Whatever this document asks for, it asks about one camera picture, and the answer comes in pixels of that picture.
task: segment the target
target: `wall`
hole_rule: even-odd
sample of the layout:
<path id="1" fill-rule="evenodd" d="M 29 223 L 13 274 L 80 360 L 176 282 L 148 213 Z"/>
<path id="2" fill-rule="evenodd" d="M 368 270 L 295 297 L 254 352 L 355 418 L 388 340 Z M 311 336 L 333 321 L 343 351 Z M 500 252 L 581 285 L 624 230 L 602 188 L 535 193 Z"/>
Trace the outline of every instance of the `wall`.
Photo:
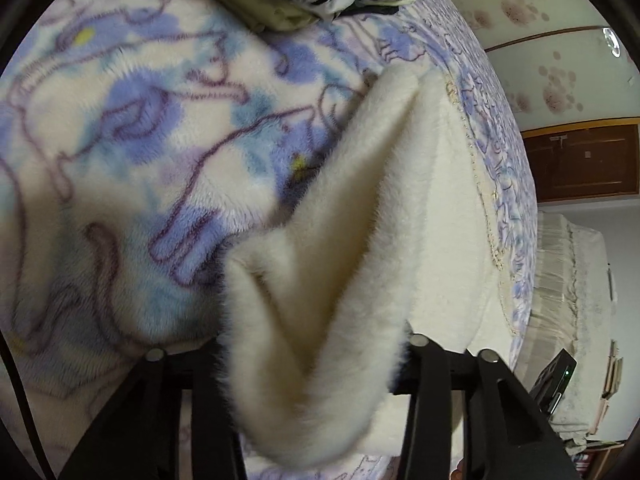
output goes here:
<path id="1" fill-rule="evenodd" d="M 612 325 L 624 368 L 620 390 L 594 437 L 628 438 L 640 416 L 640 200 L 574 205 L 541 205 L 564 214 L 571 222 L 600 231 L 616 280 L 618 308 Z"/>
<path id="2" fill-rule="evenodd" d="M 452 1 L 488 51 L 521 131 L 640 116 L 640 73 L 588 0 Z"/>

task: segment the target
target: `blue and white patterned blanket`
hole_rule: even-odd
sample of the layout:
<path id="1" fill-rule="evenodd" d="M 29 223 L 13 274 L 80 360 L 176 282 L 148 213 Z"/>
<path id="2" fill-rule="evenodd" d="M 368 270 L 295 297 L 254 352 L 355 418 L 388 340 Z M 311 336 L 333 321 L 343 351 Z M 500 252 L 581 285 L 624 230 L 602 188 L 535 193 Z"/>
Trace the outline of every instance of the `blue and white patterned blanket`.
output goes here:
<path id="1" fill-rule="evenodd" d="M 418 59 L 457 82 L 495 186 L 513 362 L 534 185 L 504 92 L 450 0 L 261 35 L 212 0 L 47 9 L 0 80 L 0 328 L 54 469 L 146 349 L 214 332 L 225 248 L 285 220 L 372 78 Z M 0 417 L 26 449 L 16 414 L 2 368 Z"/>

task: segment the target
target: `wooden door frame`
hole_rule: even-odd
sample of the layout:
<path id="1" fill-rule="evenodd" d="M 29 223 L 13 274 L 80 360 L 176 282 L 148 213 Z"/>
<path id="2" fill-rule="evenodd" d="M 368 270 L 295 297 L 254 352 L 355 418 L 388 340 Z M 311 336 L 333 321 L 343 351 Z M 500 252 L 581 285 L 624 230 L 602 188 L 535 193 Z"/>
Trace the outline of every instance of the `wooden door frame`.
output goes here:
<path id="1" fill-rule="evenodd" d="M 556 124 L 535 130 L 525 130 L 522 132 L 523 139 L 529 137 L 539 137 L 548 134 L 561 134 L 575 130 L 587 130 L 590 128 L 602 128 L 604 126 L 622 126 L 624 124 L 640 124 L 640 117 L 621 117 L 617 119 L 598 119 L 595 121 L 581 121 L 579 123 Z"/>

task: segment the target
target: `white cloth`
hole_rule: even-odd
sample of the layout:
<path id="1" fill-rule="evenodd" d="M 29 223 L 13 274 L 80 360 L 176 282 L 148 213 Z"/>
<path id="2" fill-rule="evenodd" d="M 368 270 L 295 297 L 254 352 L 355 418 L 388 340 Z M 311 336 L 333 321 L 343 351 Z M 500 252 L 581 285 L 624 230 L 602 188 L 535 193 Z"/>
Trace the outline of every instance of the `white cloth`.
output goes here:
<path id="1" fill-rule="evenodd" d="M 550 420 L 563 440 L 585 437 L 597 416 L 607 375 L 613 308 L 602 234 L 571 223 L 569 229 L 575 254 L 577 365 Z"/>
<path id="2" fill-rule="evenodd" d="M 228 393 L 258 452 L 292 468 L 358 441 L 398 454 L 408 399 L 387 389 L 407 319 L 446 349 L 508 360 L 509 273 L 479 179 L 453 83 L 390 68 L 291 220 L 229 253 Z"/>
<path id="3" fill-rule="evenodd" d="M 527 390 L 559 351 L 574 355 L 575 303 L 574 240 L 569 222 L 562 215 L 539 212 L 531 315 L 514 370 Z"/>

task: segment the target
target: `black device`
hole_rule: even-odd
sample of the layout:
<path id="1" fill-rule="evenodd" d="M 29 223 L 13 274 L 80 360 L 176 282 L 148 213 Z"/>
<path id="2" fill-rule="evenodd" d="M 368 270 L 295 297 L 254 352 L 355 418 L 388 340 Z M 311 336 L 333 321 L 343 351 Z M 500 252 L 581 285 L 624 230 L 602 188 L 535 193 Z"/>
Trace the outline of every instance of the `black device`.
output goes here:
<path id="1" fill-rule="evenodd" d="M 245 480 L 239 436 L 212 370 L 212 339 L 198 350 L 152 349 L 108 400 L 58 480 L 177 480 L 183 390 L 193 392 L 193 480 Z M 444 351 L 415 334 L 394 387 L 411 396 L 399 480 L 447 480 L 451 391 L 465 394 L 466 480 L 577 480 L 545 415 L 492 350 L 477 357 Z M 38 476 L 0 422 L 0 468 L 12 480 Z"/>
<path id="2" fill-rule="evenodd" d="M 551 361 L 538 376 L 529 392 L 540 407 L 540 411 L 550 418 L 558 407 L 575 370 L 575 359 L 565 349 Z"/>

